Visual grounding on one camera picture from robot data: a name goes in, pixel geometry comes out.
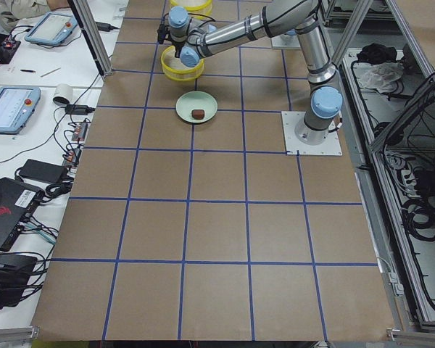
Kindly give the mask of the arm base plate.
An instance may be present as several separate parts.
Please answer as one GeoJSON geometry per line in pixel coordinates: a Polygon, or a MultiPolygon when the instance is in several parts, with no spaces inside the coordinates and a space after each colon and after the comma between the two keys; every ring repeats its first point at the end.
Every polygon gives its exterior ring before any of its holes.
{"type": "Polygon", "coordinates": [[[286,153],[301,156],[341,156],[341,144],[332,120],[327,130],[312,130],[305,125],[305,112],[282,111],[286,153]]]}
{"type": "Polygon", "coordinates": [[[271,46],[273,49],[293,49],[300,50],[301,46],[299,43],[298,36],[289,36],[286,34],[275,36],[271,38],[271,46]]]}

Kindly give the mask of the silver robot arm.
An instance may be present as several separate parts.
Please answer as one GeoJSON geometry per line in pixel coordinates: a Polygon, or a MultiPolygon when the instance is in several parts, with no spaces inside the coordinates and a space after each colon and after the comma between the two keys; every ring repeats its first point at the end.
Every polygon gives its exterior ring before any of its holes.
{"type": "Polygon", "coordinates": [[[300,50],[308,71],[310,107],[297,123],[295,135],[302,143],[316,146],[332,133],[330,127],[343,104],[339,72],[328,53],[319,6],[318,1],[310,0],[272,1],[257,14],[215,28],[175,5],[161,19],[157,40],[160,44],[169,41],[175,57],[190,68],[204,58],[264,37],[270,38],[274,49],[300,50]]]}

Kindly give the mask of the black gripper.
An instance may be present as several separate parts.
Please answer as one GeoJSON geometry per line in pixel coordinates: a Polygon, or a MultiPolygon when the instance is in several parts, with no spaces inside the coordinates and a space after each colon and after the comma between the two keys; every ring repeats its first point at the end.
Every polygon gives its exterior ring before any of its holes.
{"type": "Polygon", "coordinates": [[[174,41],[174,42],[173,42],[173,46],[174,46],[174,48],[175,48],[174,57],[175,57],[175,58],[179,58],[179,57],[180,57],[180,54],[181,54],[181,50],[182,50],[182,48],[183,48],[183,42],[177,42],[177,41],[174,41]]]}

